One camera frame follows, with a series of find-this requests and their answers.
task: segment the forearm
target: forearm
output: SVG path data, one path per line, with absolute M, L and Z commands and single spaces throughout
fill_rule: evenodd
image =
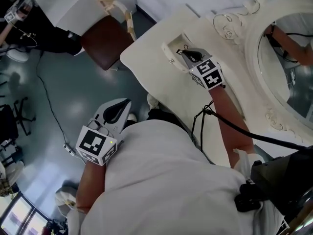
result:
M 10 33 L 11 29 L 13 28 L 13 25 L 8 23 L 7 26 L 4 28 L 4 30 L 0 34 L 0 46 L 4 43 L 6 37 Z
M 238 127 L 249 131 L 236 106 L 222 87 L 218 86 L 209 92 L 214 100 L 216 113 Z M 221 120 L 219 120 L 219 125 L 231 167 L 234 167 L 239 160 L 239 155 L 233 152 L 234 149 L 254 153 L 254 145 L 251 138 L 234 130 Z
M 285 51 L 289 53 L 291 57 L 293 57 L 299 63 L 306 65 L 307 58 L 305 47 L 299 45 L 277 26 L 274 28 L 272 37 L 282 46 Z
M 76 207 L 88 213 L 97 198 L 104 192 L 106 166 L 87 161 L 76 194 Z

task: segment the white mirror frame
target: white mirror frame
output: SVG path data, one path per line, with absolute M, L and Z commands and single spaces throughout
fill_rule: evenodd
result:
M 280 96 L 270 90 L 261 73 L 258 60 L 258 46 L 266 27 L 277 19 L 294 13 L 313 13 L 313 0 L 270 0 L 260 8 L 247 27 L 246 64 L 257 91 L 274 114 L 282 120 L 284 129 L 291 129 L 303 139 L 313 143 L 313 123 L 299 115 L 287 102 L 282 103 L 282 98 L 278 100 Z

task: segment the gray floor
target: gray floor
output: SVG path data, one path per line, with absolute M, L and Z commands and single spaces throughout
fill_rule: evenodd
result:
M 134 15 L 137 36 L 152 24 L 141 14 Z M 66 181 L 78 183 L 84 164 L 63 149 L 62 133 L 52 116 L 44 88 L 36 77 L 39 52 L 34 50 L 26 63 L 17 63 L 7 57 L 0 61 L 0 82 L 9 80 L 0 88 L 6 99 L 0 104 L 12 103 L 28 96 L 25 106 L 27 117 L 36 115 L 30 124 L 31 135 L 26 137 L 19 130 L 18 145 L 23 149 L 25 169 L 18 180 L 24 195 L 45 215 L 61 218 L 55 207 L 54 193 Z M 68 143 L 74 147 L 82 125 L 86 124 L 104 102 L 127 97 L 132 100 L 132 111 L 139 120 L 148 113 L 147 92 L 135 76 L 123 65 L 119 71 L 103 71 L 82 53 L 76 57 L 68 54 L 46 52 L 39 64 L 39 73 L 49 92 L 53 110 L 61 123 Z

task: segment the white sneaker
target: white sneaker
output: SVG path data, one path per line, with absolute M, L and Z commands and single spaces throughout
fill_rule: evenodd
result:
M 147 95 L 147 101 L 148 101 L 148 105 L 149 105 L 150 110 L 159 109 L 158 101 L 153 96 L 151 96 L 150 94 Z
M 137 118 L 136 118 L 135 114 L 133 114 L 133 113 L 130 113 L 130 114 L 128 115 L 127 121 L 128 121 L 128 120 L 137 122 Z

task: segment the white desk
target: white desk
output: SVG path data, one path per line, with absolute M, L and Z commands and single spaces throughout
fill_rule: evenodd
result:
M 185 124 L 191 129 L 194 116 L 199 113 L 203 106 L 211 101 L 211 96 L 204 88 L 197 85 L 189 74 L 184 74 L 176 67 L 169 63 L 164 55 L 161 45 L 163 42 L 174 39 L 180 35 L 189 25 L 194 25 L 194 31 L 188 30 L 187 36 L 191 37 L 191 42 L 197 47 L 208 50 L 210 46 L 204 46 L 210 40 L 221 45 L 219 50 L 225 48 L 225 43 L 221 41 L 221 37 L 216 33 L 213 27 L 209 28 L 206 19 L 199 19 L 187 6 L 181 6 L 171 17 L 162 20 L 147 31 L 142 37 L 128 47 L 120 56 L 124 65 L 126 65 L 139 80 L 141 85 L 163 105 L 168 107 L 175 113 Z M 209 29 L 203 35 L 197 34 L 202 30 Z M 228 55 L 226 58 L 230 64 L 238 63 L 236 55 Z M 236 74 L 226 67 L 226 64 L 218 59 L 222 66 L 222 70 L 226 81 L 237 82 Z M 243 105 L 245 118 L 254 122 L 255 126 L 258 115 L 258 104 L 252 100 L 245 98 L 243 86 L 240 83 L 227 86 L 227 92 L 238 107 L 238 101 L 234 99 L 234 94 L 230 88 L 236 88 L 240 98 L 240 104 Z M 201 119 L 198 118 L 194 134 L 200 140 Z M 203 149 L 208 157 L 218 165 L 229 166 L 228 156 L 218 121 L 213 116 L 206 116 L 203 131 Z

